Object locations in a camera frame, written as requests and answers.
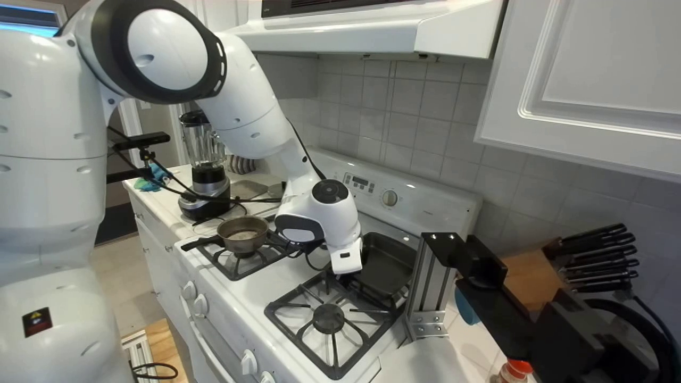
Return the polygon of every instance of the tile backsplash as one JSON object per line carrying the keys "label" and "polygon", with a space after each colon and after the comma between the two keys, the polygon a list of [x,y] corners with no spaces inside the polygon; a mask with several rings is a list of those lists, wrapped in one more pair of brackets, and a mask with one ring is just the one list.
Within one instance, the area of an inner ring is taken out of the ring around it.
{"label": "tile backsplash", "polygon": [[260,60],[306,144],[481,193],[476,234],[497,253],[625,220],[635,291],[681,337],[681,185],[476,144],[485,62]]}

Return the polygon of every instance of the stove knob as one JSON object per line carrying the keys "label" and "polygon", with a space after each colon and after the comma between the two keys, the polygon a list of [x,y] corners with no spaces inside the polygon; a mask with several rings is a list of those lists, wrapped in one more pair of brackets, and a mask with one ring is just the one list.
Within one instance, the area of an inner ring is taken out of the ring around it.
{"label": "stove knob", "polygon": [[204,294],[198,294],[195,299],[190,302],[190,310],[195,316],[206,316],[208,315],[208,297]]}
{"label": "stove knob", "polygon": [[388,189],[388,192],[383,193],[383,204],[384,206],[395,206],[397,201],[399,201],[399,193],[397,192]]}
{"label": "stove knob", "polygon": [[195,283],[193,283],[193,280],[186,280],[186,283],[182,284],[182,297],[185,297],[186,302],[190,302],[195,295],[198,295]]}
{"label": "stove knob", "polygon": [[242,357],[239,357],[239,374],[252,376],[254,373],[258,373],[254,353],[251,349],[246,349],[246,351],[242,351]]}
{"label": "stove knob", "polygon": [[273,380],[273,376],[265,370],[265,373],[262,373],[260,383],[277,383],[277,380]]}

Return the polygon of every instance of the blender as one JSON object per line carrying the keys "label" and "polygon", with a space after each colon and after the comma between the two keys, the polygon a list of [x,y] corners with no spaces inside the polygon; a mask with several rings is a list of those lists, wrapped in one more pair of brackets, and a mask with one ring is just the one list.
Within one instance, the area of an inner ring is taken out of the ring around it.
{"label": "blender", "polygon": [[217,164],[220,146],[201,110],[180,115],[182,142],[190,159],[190,192],[182,192],[179,208],[190,220],[206,220],[229,211],[229,178]]}

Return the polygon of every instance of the range hood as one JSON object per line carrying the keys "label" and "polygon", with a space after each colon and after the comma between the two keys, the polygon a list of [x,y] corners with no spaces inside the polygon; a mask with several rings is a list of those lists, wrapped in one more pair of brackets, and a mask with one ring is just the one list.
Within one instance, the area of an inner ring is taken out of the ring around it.
{"label": "range hood", "polygon": [[252,51],[437,53],[487,60],[503,0],[406,0],[265,19],[262,0],[246,6],[239,16],[244,23],[229,32]]}

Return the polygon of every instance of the oven handle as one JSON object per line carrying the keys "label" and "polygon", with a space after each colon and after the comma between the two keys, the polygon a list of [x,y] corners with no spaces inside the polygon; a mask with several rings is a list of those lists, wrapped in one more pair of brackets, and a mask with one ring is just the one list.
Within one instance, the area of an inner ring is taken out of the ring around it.
{"label": "oven handle", "polygon": [[180,302],[182,302],[185,316],[188,318],[188,327],[190,327],[190,331],[193,331],[193,337],[198,341],[199,351],[206,356],[208,363],[212,366],[212,370],[219,374],[220,380],[234,383],[234,379],[229,376],[229,373],[220,366],[220,361],[217,359],[214,351],[210,349],[210,344],[204,341],[204,336],[201,336],[199,330],[195,327],[186,302],[185,302],[185,299],[180,299]]}

